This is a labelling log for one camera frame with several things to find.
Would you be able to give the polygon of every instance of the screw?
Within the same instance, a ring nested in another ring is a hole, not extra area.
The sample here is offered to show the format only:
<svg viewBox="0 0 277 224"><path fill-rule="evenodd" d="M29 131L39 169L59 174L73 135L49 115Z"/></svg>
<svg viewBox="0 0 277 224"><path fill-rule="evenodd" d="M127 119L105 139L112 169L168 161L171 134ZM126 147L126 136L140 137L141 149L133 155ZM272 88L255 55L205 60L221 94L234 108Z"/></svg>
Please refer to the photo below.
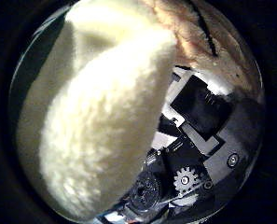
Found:
<svg viewBox="0 0 277 224"><path fill-rule="evenodd" d="M234 153L232 155L229 156L229 159L228 159L228 166L230 168L233 168L236 166L236 164L239 162L239 155Z"/></svg>
<svg viewBox="0 0 277 224"><path fill-rule="evenodd" d="M205 189L211 189L212 186L213 186L213 182L212 182L212 181L206 181L206 182L204 183L204 185L203 185L203 187L204 187Z"/></svg>
<svg viewBox="0 0 277 224"><path fill-rule="evenodd" d="M189 182L189 179L187 176L184 176L182 179L181 179L181 182L183 185L187 185L187 183Z"/></svg>

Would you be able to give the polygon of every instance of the dark crevice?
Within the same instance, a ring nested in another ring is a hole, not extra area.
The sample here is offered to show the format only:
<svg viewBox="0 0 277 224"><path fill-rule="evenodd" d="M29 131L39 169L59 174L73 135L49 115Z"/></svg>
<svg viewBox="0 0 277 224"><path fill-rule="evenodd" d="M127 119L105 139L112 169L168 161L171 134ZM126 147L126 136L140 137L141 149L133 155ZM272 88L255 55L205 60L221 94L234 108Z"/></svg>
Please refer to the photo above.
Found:
<svg viewBox="0 0 277 224"><path fill-rule="evenodd" d="M205 33L205 36L207 38L207 41L209 43L209 46L210 46L213 56L217 57L218 54L216 53L215 43L212 39L210 30L206 24L204 17L202 16L202 14L201 14L200 10L197 8L197 6L191 0L187 0L187 2L192 6L193 10L197 13L197 15L199 17L199 20L198 20L199 26Z"/></svg>

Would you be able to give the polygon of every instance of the black plastic part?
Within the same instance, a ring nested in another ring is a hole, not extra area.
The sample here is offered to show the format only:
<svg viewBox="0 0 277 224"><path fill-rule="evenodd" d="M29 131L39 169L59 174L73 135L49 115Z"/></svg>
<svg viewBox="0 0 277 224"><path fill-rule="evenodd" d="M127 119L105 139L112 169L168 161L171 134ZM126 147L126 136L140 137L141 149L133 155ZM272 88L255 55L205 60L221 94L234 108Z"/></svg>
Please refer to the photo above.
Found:
<svg viewBox="0 0 277 224"><path fill-rule="evenodd" d="M160 198L160 180L151 172L140 173L130 192L131 206L139 211L146 211L152 208Z"/></svg>
<svg viewBox="0 0 277 224"><path fill-rule="evenodd" d="M207 90L205 82L192 76L171 104L205 139L228 118L230 105Z"/></svg>

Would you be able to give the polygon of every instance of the white knitted fabric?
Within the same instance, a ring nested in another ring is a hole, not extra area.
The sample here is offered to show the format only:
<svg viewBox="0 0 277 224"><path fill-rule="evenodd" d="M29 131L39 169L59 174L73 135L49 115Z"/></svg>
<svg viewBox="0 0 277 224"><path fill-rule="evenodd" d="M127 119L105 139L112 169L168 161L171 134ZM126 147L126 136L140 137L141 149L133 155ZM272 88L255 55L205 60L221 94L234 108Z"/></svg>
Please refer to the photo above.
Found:
<svg viewBox="0 0 277 224"><path fill-rule="evenodd" d="M80 1L67 14L17 133L26 174L53 208L85 220L131 187L159 122L175 45L135 0ZM36 147L61 208L30 163Z"/></svg>
<svg viewBox="0 0 277 224"><path fill-rule="evenodd" d="M94 216L133 184L159 122L174 49L171 32L142 32L88 63L52 101L41 171L71 213Z"/></svg>

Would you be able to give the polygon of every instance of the white gear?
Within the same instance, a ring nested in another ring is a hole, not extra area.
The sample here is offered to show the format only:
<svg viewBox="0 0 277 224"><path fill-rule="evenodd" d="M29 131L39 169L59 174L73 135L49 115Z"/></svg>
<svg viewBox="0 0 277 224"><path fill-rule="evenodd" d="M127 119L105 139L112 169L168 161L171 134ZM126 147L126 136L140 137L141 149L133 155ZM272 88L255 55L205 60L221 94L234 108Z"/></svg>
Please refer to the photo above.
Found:
<svg viewBox="0 0 277 224"><path fill-rule="evenodd" d="M200 184L199 176L195 173L195 169L190 167L182 168L176 174L173 184L181 195L191 192L195 186Z"/></svg>

